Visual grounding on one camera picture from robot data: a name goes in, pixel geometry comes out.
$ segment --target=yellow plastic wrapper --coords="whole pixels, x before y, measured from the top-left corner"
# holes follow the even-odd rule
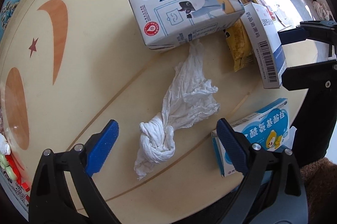
[[[253,48],[241,20],[226,29],[225,37],[234,60],[235,72],[254,62]]]

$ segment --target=cartoon yellow desk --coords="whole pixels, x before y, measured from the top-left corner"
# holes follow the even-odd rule
[[[296,25],[290,0],[278,0]],[[264,90],[257,66],[234,73],[223,33],[201,39],[204,73],[219,88],[218,115],[175,132],[176,153],[143,180],[133,170],[139,123],[161,110],[188,45],[163,54],[147,49],[128,0],[21,0],[0,44],[0,95],[6,137],[22,177],[31,182],[44,149],[85,143],[110,119],[119,138],[93,176],[122,223],[171,223],[210,205],[241,181],[222,178],[210,131],[216,121],[242,118],[279,97],[289,99],[291,120],[306,90]],[[284,46],[288,66],[316,61],[313,41]],[[70,191],[84,213],[74,186]]]

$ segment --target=metal bolt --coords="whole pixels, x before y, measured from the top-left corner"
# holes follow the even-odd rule
[[[79,152],[79,151],[82,151],[83,149],[83,144],[76,144],[75,147],[74,147],[74,150]]]
[[[291,156],[293,154],[292,150],[289,148],[284,149],[284,153],[286,153],[288,156]]]
[[[252,144],[252,147],[253,147],[253,149],[256,150],[256,151],[261,150],[261,145],[258,144],[258,143],[253,143],[253,144]]]
[[[43,151],[43,155],[49,156],[51,154],[51,152],[52,151],[50,149],[46,149],[46,150]]]

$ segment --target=white and blue box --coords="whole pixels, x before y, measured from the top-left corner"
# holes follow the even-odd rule
[[[265,150],[275,151],[289,139],[288,100],[279,98],[266,107],[244,117],[231,126],[235,132],[245,135],[250,143],[259,143]],[[217,137],[211,132],[213,146],[223,176],[235,172],[235,168]]]
[[[240,0],[129,0],[144,43],[165,51],[232,26]]]
[[[248,3],[241,17],[260,68],[263,87],[279,88],[287,68],[281,40],[266,7]]]

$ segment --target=brown star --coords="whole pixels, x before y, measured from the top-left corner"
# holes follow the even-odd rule
[[[37,42],[37,41],[38,41],[38,38],[37,38],[36,40],[34,40],[34,38],[33,38],[33,43],[32,43],[32,45],[29,47],[29,49],[30,49],[30,57],[32,57],[33,51],[36,52],[36,42]]]

